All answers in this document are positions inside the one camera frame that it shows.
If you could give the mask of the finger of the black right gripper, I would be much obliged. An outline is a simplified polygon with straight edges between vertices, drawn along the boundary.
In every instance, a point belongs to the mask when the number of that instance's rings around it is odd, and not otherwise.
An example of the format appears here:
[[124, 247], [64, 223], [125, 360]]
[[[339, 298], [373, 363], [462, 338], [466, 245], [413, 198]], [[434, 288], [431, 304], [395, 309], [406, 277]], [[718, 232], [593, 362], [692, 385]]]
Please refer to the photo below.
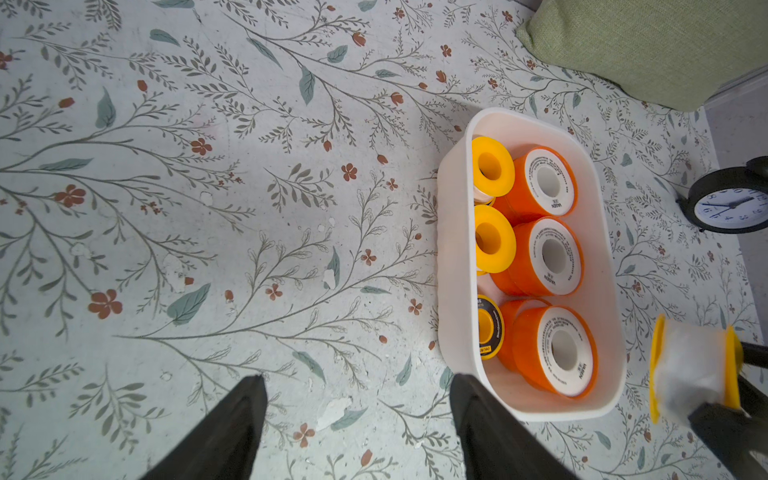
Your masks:
[[761, 369], [768, 368], [768, 347], [754, 343], [742, 342], [743, 363]]
[[767, 407], [746, 413], [720, 404], [703, 404], [689, 417], [690, 427], [735, 479], [766, 479], [752, 453], [767, 455]]

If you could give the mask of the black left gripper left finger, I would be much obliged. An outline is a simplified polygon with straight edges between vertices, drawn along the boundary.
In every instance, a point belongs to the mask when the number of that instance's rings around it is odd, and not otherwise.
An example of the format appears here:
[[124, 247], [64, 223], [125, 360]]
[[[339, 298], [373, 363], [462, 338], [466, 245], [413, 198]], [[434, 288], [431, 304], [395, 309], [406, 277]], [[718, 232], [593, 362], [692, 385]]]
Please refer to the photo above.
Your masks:
[[150, 479], [248, 479], [268, 406], [264, 378], [243, 378], [144, 476]]

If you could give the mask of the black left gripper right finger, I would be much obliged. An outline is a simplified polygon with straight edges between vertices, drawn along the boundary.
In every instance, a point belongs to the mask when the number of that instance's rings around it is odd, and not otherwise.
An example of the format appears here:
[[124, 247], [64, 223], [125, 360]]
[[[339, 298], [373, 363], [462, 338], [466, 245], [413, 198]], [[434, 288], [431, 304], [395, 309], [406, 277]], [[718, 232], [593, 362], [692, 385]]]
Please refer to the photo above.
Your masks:
[[468, 479], [574, 479], [474, 376], [456, 374], [450, 406]]

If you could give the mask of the orange white sealing tape roll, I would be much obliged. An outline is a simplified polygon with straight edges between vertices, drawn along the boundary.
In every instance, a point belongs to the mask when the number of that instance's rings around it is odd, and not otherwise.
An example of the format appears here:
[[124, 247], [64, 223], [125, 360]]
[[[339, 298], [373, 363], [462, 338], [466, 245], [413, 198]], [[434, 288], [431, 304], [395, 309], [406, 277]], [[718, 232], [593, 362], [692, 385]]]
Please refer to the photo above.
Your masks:
[[493, 207], [511, 224], [568, 214], [578, 198], [568, 162], [555, 150], [538, 146], [514, 160], [515, 183]]
[[571, 229], [554, 217], [513, 227], [517, 251], [512, 264], [491, 280], [511, 297], [567, 296], [582, 282], [583, 258]]
[[566, 306], [514, 300], [501, 306], [501, 364], [532, 387], [562, 397], [583, 398], [598, 372], [597, 348], [586, 322]]

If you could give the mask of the yellow black tape roll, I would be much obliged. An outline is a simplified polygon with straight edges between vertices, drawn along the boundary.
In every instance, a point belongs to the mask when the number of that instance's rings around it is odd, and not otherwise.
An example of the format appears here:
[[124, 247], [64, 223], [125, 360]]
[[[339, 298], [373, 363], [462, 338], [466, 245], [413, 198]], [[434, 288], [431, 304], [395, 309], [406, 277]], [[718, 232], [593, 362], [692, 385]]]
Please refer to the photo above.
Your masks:
[[500, 307], [489, 297], [477, 297], [479, 354], [483, 361], [494, 358], [505, 337], [505, 322]]

